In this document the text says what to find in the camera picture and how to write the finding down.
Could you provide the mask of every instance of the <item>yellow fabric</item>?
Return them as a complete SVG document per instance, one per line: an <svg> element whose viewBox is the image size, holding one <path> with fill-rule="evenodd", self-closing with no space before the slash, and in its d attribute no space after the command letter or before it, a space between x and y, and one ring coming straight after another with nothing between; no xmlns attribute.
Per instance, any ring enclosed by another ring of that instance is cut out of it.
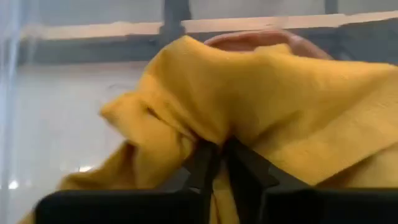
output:
<svg viewBox="0 0 398 224"><path fill-rule="evenodd" d="M61 189L147 189L192 153L198 136L235 135L312 185L398 187L398 68L294 56L287 45L225 52L190 37L148 64L136 91L102 115L126 142ZM222 166L211 223L238 223Z"/></svg>

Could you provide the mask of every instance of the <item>white surface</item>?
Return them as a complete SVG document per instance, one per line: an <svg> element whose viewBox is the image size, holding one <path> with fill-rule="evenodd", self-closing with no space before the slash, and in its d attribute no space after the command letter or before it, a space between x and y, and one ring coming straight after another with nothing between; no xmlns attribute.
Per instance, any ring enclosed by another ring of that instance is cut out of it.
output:
<svg viewBox="0 0 398 224"><path fill-rule="evenodd" d="M145 62L23 67L16 86L9 223L70 172L96 167L122 137L98 115L134 88Z"/></svg>

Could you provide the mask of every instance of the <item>yellow cloth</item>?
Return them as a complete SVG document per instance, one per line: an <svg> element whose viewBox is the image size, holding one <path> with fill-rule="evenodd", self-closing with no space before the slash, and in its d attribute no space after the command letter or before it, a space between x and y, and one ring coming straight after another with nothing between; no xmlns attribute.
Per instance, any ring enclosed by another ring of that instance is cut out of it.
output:
<svg viewBox="0 0 398 224"><path fill-rule="evenodd" d="M153 188L198 136L222 144L231 135L311 185L398 187L393 65L298 57L283 44L225 52L182 37L102 115L126 142L60 189ZM211 223L238 223L225 167L213 188Z"/></svg>

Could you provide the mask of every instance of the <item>yellow towel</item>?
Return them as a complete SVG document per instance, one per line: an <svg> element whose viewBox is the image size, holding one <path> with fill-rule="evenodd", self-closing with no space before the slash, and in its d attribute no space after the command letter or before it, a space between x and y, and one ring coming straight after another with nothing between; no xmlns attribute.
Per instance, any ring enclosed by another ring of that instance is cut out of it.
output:
<svg viewBox="0 0 398 224"><path fill-rule="evenodd" d="M222 144L231 135L311 185L398 187L393 65L298 57L283 44L225 52L182 37L101 113L126 142L60 189L153 188L198 136ZM213 182L212 224L238 223L227 172Z"/></svg>

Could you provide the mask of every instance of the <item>black object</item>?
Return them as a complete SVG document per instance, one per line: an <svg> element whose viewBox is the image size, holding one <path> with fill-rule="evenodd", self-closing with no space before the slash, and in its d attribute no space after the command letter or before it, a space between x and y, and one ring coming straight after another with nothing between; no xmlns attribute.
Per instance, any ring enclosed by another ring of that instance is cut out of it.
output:
<svg viewBox="0 0 398 224"><path fill-rule="evenodd" d="M190 176L180 190L57 192L38 204L35 223L208 223L212 181L222 159L241 224L398 223L397 190L283 188L268 172L272 164L237 139L220 151L199 141L185 164Z"/></svg>

